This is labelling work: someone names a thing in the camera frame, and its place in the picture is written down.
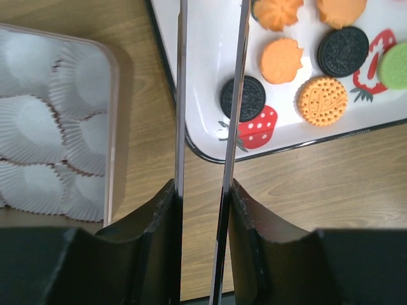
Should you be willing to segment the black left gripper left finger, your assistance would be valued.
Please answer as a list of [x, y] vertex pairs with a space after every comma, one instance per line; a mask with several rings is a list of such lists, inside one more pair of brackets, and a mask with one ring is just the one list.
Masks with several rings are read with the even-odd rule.
[[181, 212], [170, 179], [149, 201], [97, 231], [109, 241], [137, 243], [125, 304], [179, 304]]

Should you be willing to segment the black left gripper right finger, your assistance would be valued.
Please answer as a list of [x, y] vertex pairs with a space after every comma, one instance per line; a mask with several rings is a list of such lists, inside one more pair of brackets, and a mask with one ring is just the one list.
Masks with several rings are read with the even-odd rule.
[[314, 304], [313, 234], [264, 207], [237, 180], [229, 240], [237, 304]]

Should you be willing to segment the steel slotted serving tongs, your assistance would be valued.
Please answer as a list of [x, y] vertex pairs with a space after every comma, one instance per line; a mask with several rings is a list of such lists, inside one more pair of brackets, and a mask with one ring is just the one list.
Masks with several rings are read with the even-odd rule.
[[[217, 235], [209, 304], [221, 304], [224, 260], [228, 233], [229, 212], [231, 205], [231, 189], [233, 185], [233, 170], [235, 164], [235, 151], [237, 145], [238, 124], [244, 87], [245, 61], [247, 55], [247, 42], [249, 37], [249, 15], [251, 2], [242, 1], [240, 22], [237, 40], [237, 55], [235, 61], [235, 74], [233, 79], [233, 95], [231, 103], [231, 117], [226, 147], [226, 157], [223, 172], [223, 183], [219, 216], [217, 221]], [[179, 2], [179, 15], [177, 25], [177, 87], [176, 87], [176, 165], [175, 165], [175, 192], [176, 200], [181, 207], [184, 196], [184, 145], [186, 134], [186, 66], [187, 66], [187, 16], [188, 2]]]

